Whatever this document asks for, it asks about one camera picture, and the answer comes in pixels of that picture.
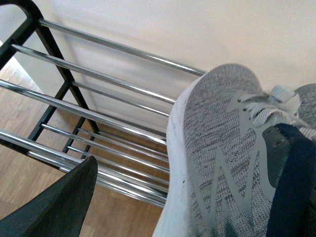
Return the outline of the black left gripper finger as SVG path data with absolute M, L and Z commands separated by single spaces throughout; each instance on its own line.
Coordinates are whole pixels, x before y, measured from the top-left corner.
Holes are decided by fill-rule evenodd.
M 89 157 L 0 222 L 2 237 L 78 237 L 93 197 L 98 165 Z

